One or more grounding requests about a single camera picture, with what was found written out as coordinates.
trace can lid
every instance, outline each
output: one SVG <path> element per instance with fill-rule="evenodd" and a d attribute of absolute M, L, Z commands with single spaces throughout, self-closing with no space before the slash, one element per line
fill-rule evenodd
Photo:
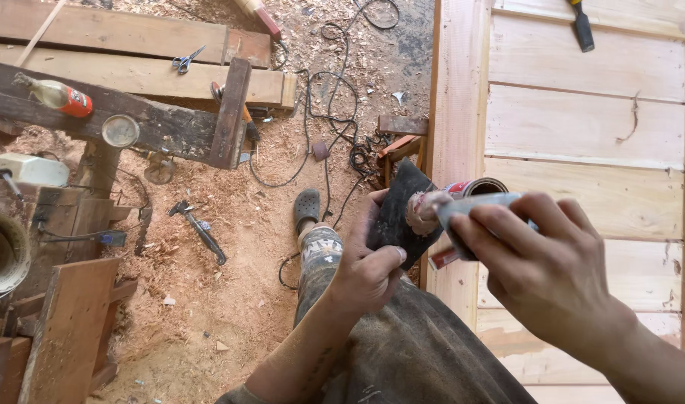
<path fill-rule="evenodd" d="M 128 115 L 113 115 L 103 122 L 102 133 L 106 143 L 125 149 L 138 142 L 140 126 Z"/>

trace red bottle label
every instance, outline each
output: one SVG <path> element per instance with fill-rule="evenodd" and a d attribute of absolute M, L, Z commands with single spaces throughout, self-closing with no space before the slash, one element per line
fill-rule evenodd
<path fill-rule="evenodd" d="M 93 110 L 93 103 L 90 97 L 74 88 L 66 87 L 68 90 L 68 104 L 58 108 L 60 112 L 82 118 L 90 114 Z"/>

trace forearm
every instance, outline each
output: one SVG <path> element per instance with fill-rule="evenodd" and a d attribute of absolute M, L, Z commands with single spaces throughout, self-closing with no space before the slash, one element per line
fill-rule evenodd
<path fill-rule="evenodd" d="M 627 403 L 685 403 L 685 353 L 641 323 L 605 356 L 598 370 Z"/>
<path fill-rule="evenodd" d="M 361 317 L 337 306 L 326 290 L 293 332 L 248 377 L 248 390 L 273 404 L 302 402 L 317 392 Z"/>

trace dark wooden beam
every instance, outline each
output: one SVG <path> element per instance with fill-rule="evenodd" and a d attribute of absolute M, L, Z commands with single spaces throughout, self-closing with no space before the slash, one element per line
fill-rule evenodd
<path fill-rule="evenodd" d="M 93 112 L 85 118 L 75 118 L 33 101 L 35 97 L 29 99 L 29 91 L 13 85 L 13 77 L 18 72 L 39 80 L 57 80 L 81 91 L 92 99 Z M 75 139 L 103 141 L 100 133 L 103 122 L 116 114 L 129 115 L 138 122 L 137 147 L 166 148 L 177 157 L 200 162 L 210 159 L 215 114 L 0 63 L 0 116 L 3 118 L 63 130 Z"/>

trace sawdust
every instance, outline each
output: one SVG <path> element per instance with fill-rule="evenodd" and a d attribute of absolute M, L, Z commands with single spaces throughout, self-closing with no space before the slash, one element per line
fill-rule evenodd
<path fill-rule="evenodd" d="M 233 1 L 83 0 L 82 4 L 259 31 Z M 434 3 L 400 0 L 398 5 L 401 20 L 395 29 L 378 31 L 359 16 L 349 30 L 345 77 L 358 97 L 365 97 L 357 113 L 359 135 L 373 137 L 380 114 L 428 116 Z M 283 71 L 340 70 L 345 45 L 340 40 L 324 39 L 320 30 L 329 21 L 346 27 L 357 10 L 353 3 L 266 0 L 266 7 L 283 30 L 290 50 Z M 307 15 L 303 13 L 305 8 L 307 12 L 314 10 Z M 384 2 L 370 7 L 368 14 L 381 19 L 382 24 L 394 17 L 393 10 Z M 304 75 L 300 75 L 298 95 L 302 94 L 304 85 Z M 320 84 L 313 85 L 311 91 L 317 111 L 327 110 L 333 86 L 331 78 L 323 78 Z M 399 104 L 391 94 L 402 91 L 405 95 Z M 341 88 L 333 114 L 346 117 L 352 110 L 352 100 L 349 90 Z M 214 105 L 196 105 L 196 101 L 185 99 L 176 100 L 176 104 L 217 110 Z M 257 127 L 263 141 L 254 157 L 256 172 L 265 181 L 281 183 L 293 175 L 304 158 L 302 107 L 292 119 L 276 117 L 269 123 L 257 121 Z M 309 121 L 309 133 L 311 143 L 330 144 L 334 137 L 329 123 L 320 119 Z M 67 163 L 71 177 L 84 146 L 84 142 L 40 128 L 27 129 L 26 134 L 11 140 L 0 139 L 0 152 L 51 151 Z M 246 142 L 243 151 L 249 148 Z M 331 150 L 328 162 L 333 220 L 359 178 L 349 166 L 348 152 L 349 143 L 340 140 Z M 375 159 L 370 161 L 372 169 L 377 170 Z M 118 375 L 110 385 L 96 391 L 88 403 L 127 403 L 129 397 L 139 403 L 149 403 L 152 399 L 163 403 L 211 403 L 243 382 L 292 329 L 297 297 L 295 292 L 279 284 L 277 269 L 285 257 L 296 252 L 291 205 L 297 194 L 304 188 L 318 188 L 325 205 L 322 162 L 308 159 L 300 175 L 281 188 L 259 184 L 247 165 L 230 172 L 197 162 L 178 159 L 176 162 L 178 170 L 169 184 L 155 186 L 143 180 L 153 204 L 146 240 L 149 247 L 143 250 L 143 255 L 133 254 L 138 229 L 130 231 L 125 247 L 104 252 L 106 257 L 122 257 L 119 278 L 137 279 L 139 287 L 121 305 L 111 342 L 110 353 L 119 363 Z M 124 150 L 120 167 L 142 178 L 146 164 L 132 151 Z M 355 218 L 360 199 L 372 190 L 369 183 L 379 182 L 378 178 L 370 178 L 352 194 L 338 225 L 343 237 Z M 145 204 L 138 182 L 122 172 L 117 175 L 111 197 L 121 205 Z M 212 234 L 228 258 L 224 266 L 215 264 L 214 255 L 182 216 L 167 216 L 167 210 L 181 199 L 195 207 L 192 213 L 196 218 L 212 226 Z M 129 219 L 116 227 L 126 229 L 135 224 L 137 211 L 134 209 Z M 299 260 L 293 259 L 285 266 L 283 279 L 296 285 L 298 276 Z M 417 266 L 410 271 L 410 277 L 419 278 Z M 168 294 L 176 299 L 174 306 L 163 305 Z M 230 349 L 217 350 L 218 342 Z"/>

